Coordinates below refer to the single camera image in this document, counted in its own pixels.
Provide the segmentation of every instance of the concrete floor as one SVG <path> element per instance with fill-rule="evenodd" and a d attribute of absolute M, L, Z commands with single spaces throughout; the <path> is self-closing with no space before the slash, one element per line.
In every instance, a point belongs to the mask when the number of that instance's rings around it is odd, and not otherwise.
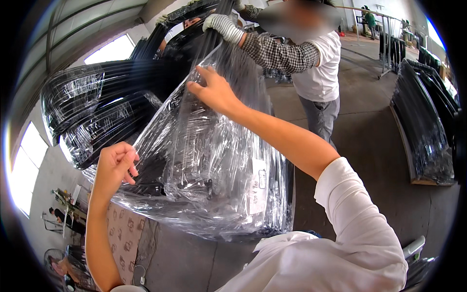
<path fill-rule="evenodd" d="M 377 58 L 378 47 L 369 44 L 352 49 L 357 48 L 359 52 Z M 377 64 L 355 54 L 352 56 L 350 53 L 348 57 L 378 68 Z M 340 114 L 332 140 L 338 152 L 349 160 L 363 180 L 401 245 L 425 235 L 422 256 L 437 256 L 449 232 L 460 188 L 457 185 L 410 184 L 401 137 L 388 107 L 396 79 L 396 74 L 390 72 L 378 81 L 375 74 L 342 60 L 339 71 Z M 268 92 L 276 116 L 306 128 L 305 113 L 294 87 L 278 86 L 270 80 L 267 83 L 271 85 Z M 313 178 L 296 169 L 294 229 L 313 229 L 325 238 L 335 239 L 324 208 L 313 199 L 315 184 Z M 148 268 L 145 286 L 151 292 L 209 292 L 221 287 L 253 259 L 254 246 L 254 243 L 207 241 L 155 221 L 147 221 L 136 264 Z M 142 273 L 141 268 L 134 272 L 137 283 Z"/>

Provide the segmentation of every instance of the hand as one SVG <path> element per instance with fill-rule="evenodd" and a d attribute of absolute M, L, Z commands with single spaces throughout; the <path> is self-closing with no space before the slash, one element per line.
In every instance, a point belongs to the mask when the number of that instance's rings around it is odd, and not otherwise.
<path fill-rule="evenodd" d="M 232 19 L 227 15 L 211 14 L 203 24 L 203 31 L 213 28 L 218 31 L 227 42 L 238 44 L 245 34 L 238 29 Z"/>
<path fill-rule="evenodd" d="M 233 9 L 237 12 L 245 10 L 245 4 L 241 2 L 241 0 L 235 0 L 233 3 Z"/>
<path fill-rule="evenodd" d="M 244 110 L 246 106 L 235 96 L 224 77 L 210 66 L 207 69 L 196 66 L 196 70 L 207 82 L 207 87 L 192 81 L 187 83 L 188 90 L 198 99 L 227 117 Z"/>
<path fill-rule="evenodd" d="M 135 177 L 138 171 L 134 167 L 134 161 L 139 160 L 136 150 L 126 142 L 120 142 L 100 151 L 97 163 L 94 187 L 92 188 L 91 200 L 96 195 L 108 203 L 113 194 L 118 190 L 122 181 L 135 184 L 130 173 Z"/>
<path fill-rule="evenodd" d="M 161 16 L 159 16 L 158 19 L 156 19 L 156 24 L 160 23 L 160 22 L 164 22 L 166 21 L 167 19 L 169 18 L 169 16 L 167 14 L 162 14 Z"/>
<path fill-rule="evenodd" d="M 198 1 L 201 1 L 201 0 L 191 0 L 190 2 L 188 2 L 187 6 L 190 6 L 191 4 L 194 4 Z"/>

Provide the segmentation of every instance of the checkered sleeve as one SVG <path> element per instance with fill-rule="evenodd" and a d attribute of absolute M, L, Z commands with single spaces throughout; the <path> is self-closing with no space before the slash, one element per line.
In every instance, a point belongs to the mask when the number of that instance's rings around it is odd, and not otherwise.
<path fill-rule="evenodd" d="M 256 22 L 256 19 L 258 18 L 258 15 L 261 11 L 261 8 L 256 8 L 253 5 L 245 5 L 245 9 L 243 9 L 239 13 L 244 20 Z"/>
<path fill-rule="evenodd" d="M 318 48 L 312 43 L 286 45 L 270 37 L 249 33 L 241 47 L 263 68 L 279 69 L 286 73 L 301 73 L 319 61 Z"/>

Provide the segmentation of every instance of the wooden pallet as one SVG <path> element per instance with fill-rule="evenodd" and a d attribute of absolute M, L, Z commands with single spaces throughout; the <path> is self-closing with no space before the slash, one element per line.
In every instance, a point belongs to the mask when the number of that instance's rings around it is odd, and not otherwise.
<path fill-rule="evenodd" d="M 453 184 L 439 184 L 429 178 L 416 178 L 415 166 L 413 165 L 413 155 L 412 150 L 410 149 L 409 140 L 405 134 L 404 128 L 402 127 L 401 120 L 396 114 L 396 111 L 392 104 L 389 105 L 394 120 L 396 120 L 397 127 L 399 128 L 399 133 L 401 134 L 402 144 L 404 145 L 405 157 L 407 158 L 407 164 L 409 166 L 409 176 L 410 183 L 413 185 L 442 185 L 442 186 L 451 186 Z"/>

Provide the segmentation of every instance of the gray pants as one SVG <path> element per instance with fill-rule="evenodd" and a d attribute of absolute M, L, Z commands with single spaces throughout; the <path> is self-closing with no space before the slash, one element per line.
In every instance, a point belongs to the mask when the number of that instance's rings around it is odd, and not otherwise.
<path fill-rule="evenodd" d="M 331 141 L 334 120 L 337 119 L 340 107 L 340 97 L 328 102 L 315 102 L 299 96 L 308 120 L 308 129 L 326 140 L 334 149 L 336 146 Z"/>
<path fill-rule="evenodd" d="M 371 32 L 371 39 L 374 40 L 376 38 L 376 31 L 375 31 L 374 26 L 370 27 L 370 32 Z"/>

